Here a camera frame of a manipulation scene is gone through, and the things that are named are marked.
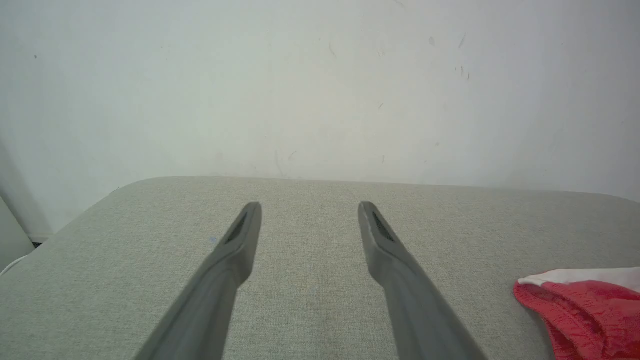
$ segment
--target white fabric edge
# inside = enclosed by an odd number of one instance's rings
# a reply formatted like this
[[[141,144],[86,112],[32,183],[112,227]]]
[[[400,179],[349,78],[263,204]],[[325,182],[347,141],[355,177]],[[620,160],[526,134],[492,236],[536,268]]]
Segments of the white fabric edge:
[[[518,284],[542,286],[545,282],[570,284],[572,282],[595,280],[608,282],[640,292],[640,267],[615,269],[558,269],[543,274],[518,279]]]
[[[14,267],[17,263],[22,261],[22,259],[26,258],[27,256],[28,255],[25,255],[25,256],[22,256],[21,258],[17,258],[16,260],[13,260],[12,263],[10,263],[6,268],[4,268],[4,270],[2,270],[2,272],[0,272],[0,276],[6,274],[7,271],[9,271],[12,267]]]

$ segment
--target red fabric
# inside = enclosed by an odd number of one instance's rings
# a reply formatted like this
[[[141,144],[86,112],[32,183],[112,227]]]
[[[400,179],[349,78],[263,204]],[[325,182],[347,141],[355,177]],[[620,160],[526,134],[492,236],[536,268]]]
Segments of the red fabric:
[[[640,359],[640,293],[601,281],[516,284],[542,316],[557,360]]]

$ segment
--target white object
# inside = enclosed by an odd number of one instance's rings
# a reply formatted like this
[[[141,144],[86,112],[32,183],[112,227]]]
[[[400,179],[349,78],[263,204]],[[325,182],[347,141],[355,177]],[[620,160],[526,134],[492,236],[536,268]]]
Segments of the white object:
[[[0,198],[0,269],[6,267],[2,274],[34,249],[33,243]]]
[[[571,284],[581,281],[602,281],[640,291],[640,267],[615,269],[558,269],[518,279],[518,284],[542,286],[545,282]]]

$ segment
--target gray fabric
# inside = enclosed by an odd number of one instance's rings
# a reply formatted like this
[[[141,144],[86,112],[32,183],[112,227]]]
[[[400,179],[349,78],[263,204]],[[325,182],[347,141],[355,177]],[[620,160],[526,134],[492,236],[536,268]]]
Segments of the gray fabric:
[[[264,211],[225,359],[393,359],[373,201],[490,359],[550,359],[514,281],[640,265],[640,204],[454,186],[168,177],[121,188],[0,277],[1,359],[130,359],[243,205]]]

